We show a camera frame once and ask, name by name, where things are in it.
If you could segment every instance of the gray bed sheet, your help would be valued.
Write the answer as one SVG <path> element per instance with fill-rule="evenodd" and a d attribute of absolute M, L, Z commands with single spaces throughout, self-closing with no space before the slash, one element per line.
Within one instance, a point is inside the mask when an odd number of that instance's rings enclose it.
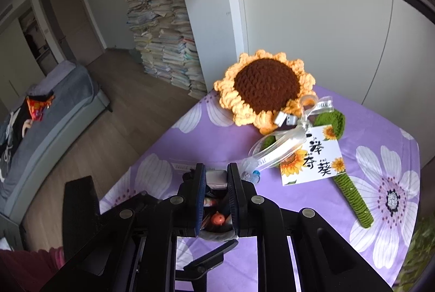
<path fill-rule="evenodd" d="M 4 212 L 6 201 L 18 184 L 21 175 L 27 172 L 27 166 L 36 161 L 34 154 L 44 153 L 44 148 L 41 147 L 47 147 L 61 130 L 56 125 L 64 117 L 70 117 L 73 109 L 79 111 L 91 103 L 98 89 L 98 84 L 91 79 L 88 70 L 81 65 L 77 65 L 53 88 L 55 99 L 52 105 L 44 110 L 42 121 L 35 121 L 31 129 L 27 131 L 12 158 L 5 181 L 0 183 L 0 212 Z"/>

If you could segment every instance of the plastic bottle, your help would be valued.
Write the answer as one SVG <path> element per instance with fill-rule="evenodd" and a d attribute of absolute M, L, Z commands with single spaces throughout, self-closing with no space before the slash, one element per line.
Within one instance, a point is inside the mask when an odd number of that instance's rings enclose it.
<path fill-rule="evenodd" d="M 240 178 L 256 184 L 260 181 L 260 172 L 258 170 L 254 170 L 252 173 L 243 172 Z"/>

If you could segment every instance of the stack of papers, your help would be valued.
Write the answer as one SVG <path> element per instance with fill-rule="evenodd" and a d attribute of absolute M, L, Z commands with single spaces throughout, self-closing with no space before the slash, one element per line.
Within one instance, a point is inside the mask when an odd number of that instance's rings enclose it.
<path fill-rule="evenodd" d="M 127 0 L 145 72 L 201 99 L 207 94 L 184 0 Z"/>

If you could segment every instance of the bed frame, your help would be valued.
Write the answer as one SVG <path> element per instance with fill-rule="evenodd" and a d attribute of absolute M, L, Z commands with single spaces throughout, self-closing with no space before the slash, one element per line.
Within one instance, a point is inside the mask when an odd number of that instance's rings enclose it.
<path fill-rule="evenodd" d="M 0 213 L 0 238 L 6 237 L 14 250 L 23 250 L 26 247 L 20 224 L 43 181 L 71 144 L 106 109 L 112 111 L 109 99 L 100 89 L 91 103 L 82 105 L 80 110 L 63 124 L 57 136 L 39 156 L 32 170 L 23 173 L 20 182 L 7 199 L 4 213 Z"/>

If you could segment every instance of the crocheted sunflower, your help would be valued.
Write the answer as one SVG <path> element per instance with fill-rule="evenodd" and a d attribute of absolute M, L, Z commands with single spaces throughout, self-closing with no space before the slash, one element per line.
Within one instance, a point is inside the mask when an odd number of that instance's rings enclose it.
<path fill-rule="evenodd" d="M 254 124 L 267 135 L 277 128 L 274 119 L 280 110 L 301 117 L 299 99 L 315 95 L 314 84 L 302 60 L 258 50 L 252 56 L 241 54 L 239 62 L 215 82 L 215 90 L 220 92 L 220 105 L 232 110 L 236 125 Z"/>

